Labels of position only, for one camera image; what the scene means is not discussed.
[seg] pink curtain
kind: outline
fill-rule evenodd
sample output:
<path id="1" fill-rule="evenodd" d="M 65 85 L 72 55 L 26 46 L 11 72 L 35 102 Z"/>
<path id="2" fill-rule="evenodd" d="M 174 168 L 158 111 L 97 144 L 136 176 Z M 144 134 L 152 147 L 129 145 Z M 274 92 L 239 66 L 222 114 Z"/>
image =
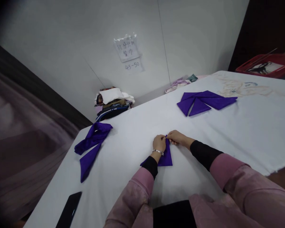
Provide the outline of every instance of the pink curtain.
<path id="1" fill-rule="evenodd" d="M 0 73 L 0 214 L 32 211 L 79 129 Z"/>

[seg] black cuff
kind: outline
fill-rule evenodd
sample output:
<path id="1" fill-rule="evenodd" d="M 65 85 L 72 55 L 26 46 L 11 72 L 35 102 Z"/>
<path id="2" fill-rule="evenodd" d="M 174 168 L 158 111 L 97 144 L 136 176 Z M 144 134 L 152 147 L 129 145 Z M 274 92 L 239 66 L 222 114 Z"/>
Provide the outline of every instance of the black cuff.
<path id="1" fill-rule="evenodd" d="M 208 170 L 210 171 L 210 167 L 214 159 L 223 152 L 214 149 L 206 144 L 203 144 L 197 140 L 195 140 L 191 146 L 190 151 L 192 155 Z"/>
<path id="2" fill-rule="evenodd" d="M 148 170 L 152 174 L 152 176 L 153 176 L 153 178 L 155 180 L 155 177 L 156 177 L 156 175 L 158 173 L 158 171 L 157 171 L 157 162 L 155 161 L 155 159 L 152 158 L 151 156 L 149 156 L 145 160 L 145 162 L 143 163 L 142 167 L 144 167 L 146 170 Z"/>

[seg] pink sleeve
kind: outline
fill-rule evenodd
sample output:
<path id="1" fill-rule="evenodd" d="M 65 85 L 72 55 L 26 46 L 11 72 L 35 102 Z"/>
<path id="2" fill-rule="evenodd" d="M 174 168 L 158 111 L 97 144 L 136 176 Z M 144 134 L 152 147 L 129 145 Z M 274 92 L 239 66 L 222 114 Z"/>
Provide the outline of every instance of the pink sleeve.
<path id="1" fill-rule="evenodd" d="M 241 211 L 264 227 L 285 227 L 285 190 L 247 164 L 219 155 L 210 173 Z"/>
<path id="2" fill-rule="evenodd" d="M 152 174 L 140 168 L 112 207 L 104 227 L 132 227 L 142 206 L 149 203 L 153 185 Z"/>

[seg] pink jacket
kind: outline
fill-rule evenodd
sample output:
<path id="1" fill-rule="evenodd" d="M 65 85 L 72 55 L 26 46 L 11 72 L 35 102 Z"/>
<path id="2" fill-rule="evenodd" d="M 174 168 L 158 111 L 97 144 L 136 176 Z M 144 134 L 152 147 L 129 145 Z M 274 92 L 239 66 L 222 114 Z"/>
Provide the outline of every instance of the pink jacket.
<path id="1" fill-rule="evenodd" d="M 210 173 L 239 209 L 189 197 L 197 227 L 285 227 L 285 190 L 247 164 L 220 154 Z M 154 178 L 140 168 L 122 191 L 104 227 L 153 227 L 153 209 L 148 206 Z"/>

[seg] white wall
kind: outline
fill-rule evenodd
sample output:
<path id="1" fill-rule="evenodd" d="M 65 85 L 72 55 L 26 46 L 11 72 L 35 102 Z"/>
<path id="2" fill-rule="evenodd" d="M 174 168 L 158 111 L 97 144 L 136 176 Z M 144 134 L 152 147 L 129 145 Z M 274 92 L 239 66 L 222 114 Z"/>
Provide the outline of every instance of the white wall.
<path id="1" fill-rule="evenodd" d="M 249 0 L 159 0 L 171 81 L 228 70 Z"/>
<path id="2" fill-rule="evenodd" d="M 103 87 L 142 103 L 185 74 L 226 70 L 249 0 L 235 2 L 21 0 L 3 16 L 0 45 L 93 121 Z M 145 71 L 129 76 L 113 39 L 133 32 Z"/>

